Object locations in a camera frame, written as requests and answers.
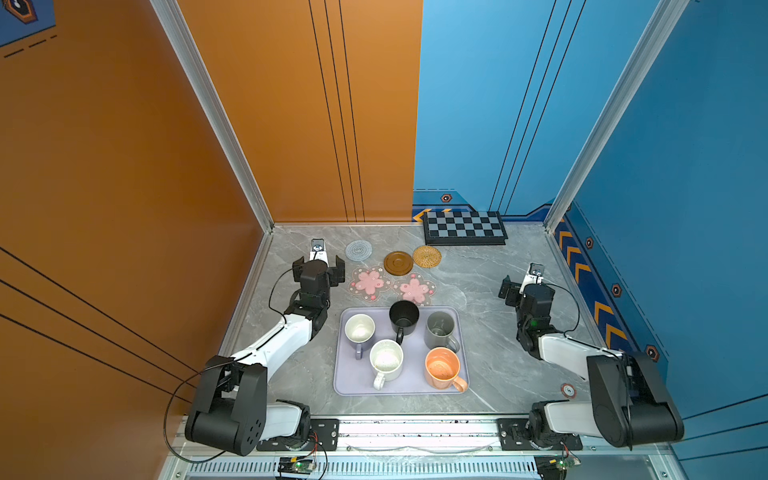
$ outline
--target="yellow chevron stripe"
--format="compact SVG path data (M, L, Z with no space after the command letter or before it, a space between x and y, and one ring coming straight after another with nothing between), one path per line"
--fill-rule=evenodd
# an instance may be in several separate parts
M610 308L608 305L604 305L600 302L594 303L594 322L598 325L600 325L600 311L610 313L611 315L615 315L612 308Z
M605 326L605 346L607 346L609 349L611 348L611 335L619 335L623 339L627 339L627 336L624 335L624 332L616 328L612 325L606 325Z
M563 250L563 237L573 237L573 234L564 230L560 232L560 250Z
M588 271L588 272L592 271L592 269L589 267L589 265L584 265L583 263L576 262L576 273L575 273L576 283L578 283L578 274L582 270L585 270L585 271Z
M431 208L425 208L424 210L420 211L415 217L413 217L413 220L416 220L417 222L422 222L422 215L426 212L429 212Z
M576 247L568 247L566 251L568 252L568 257L566 258L566 261L568 262L568 266L571 266L571 253L581 253L581 250L579 250Z

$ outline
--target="black mug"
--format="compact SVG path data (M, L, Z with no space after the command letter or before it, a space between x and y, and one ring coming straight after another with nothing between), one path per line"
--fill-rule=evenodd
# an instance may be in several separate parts
M400 300L389 308L389 320L392 322L392 329L397 333L395 341L398 345L402 345L402 338L416 329L419 308L413 302Z

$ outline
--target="wooden coaster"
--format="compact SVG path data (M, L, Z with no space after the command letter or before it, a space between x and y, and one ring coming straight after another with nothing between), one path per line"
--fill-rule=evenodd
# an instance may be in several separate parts
M406 252L392 252L384 257L384 270L392 275L406 275L412 268L413 258Z
M425 245L413 250L413 263L424 268L432 268L438 266L442 260L442 254L440 250L434 247Z

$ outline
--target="mug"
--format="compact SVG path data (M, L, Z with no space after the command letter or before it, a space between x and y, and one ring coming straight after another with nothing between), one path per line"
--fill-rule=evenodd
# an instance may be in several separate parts
M370 316L365 313L352 315L344 326L346 339L355 346L355 358L362 358L363 350L371 348L373 345L373 333L376 331L376 324Z
M384 382L400 376L402 347L395 340L380 340L371 348L371 366L376 371L373 388L381 390Z
M416 322L419 321L419 308L415 303L408 300L395 302L389 308L389 321L392 322L392 329L397 333L395 341L402 345L402 338L410 335L416 329Z
M429 351L424 367L427 383L436 389L443 390L453 385L461 393L467 391L469 385L458 376L462 363L455 353L444 346Z
M458 352L461 346L451 335L456 323L446 312L434 312L427 319L427 331L424 332L424 343L430 349L445 346Z

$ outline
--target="orange mug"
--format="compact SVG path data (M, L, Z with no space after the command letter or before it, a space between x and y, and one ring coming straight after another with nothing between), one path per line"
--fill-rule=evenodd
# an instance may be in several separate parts
M436 389L443 390L453 385L461 393L467 391L466 380L458 376L462 363L452 350L444 346L429 350L424 367L427 383Z

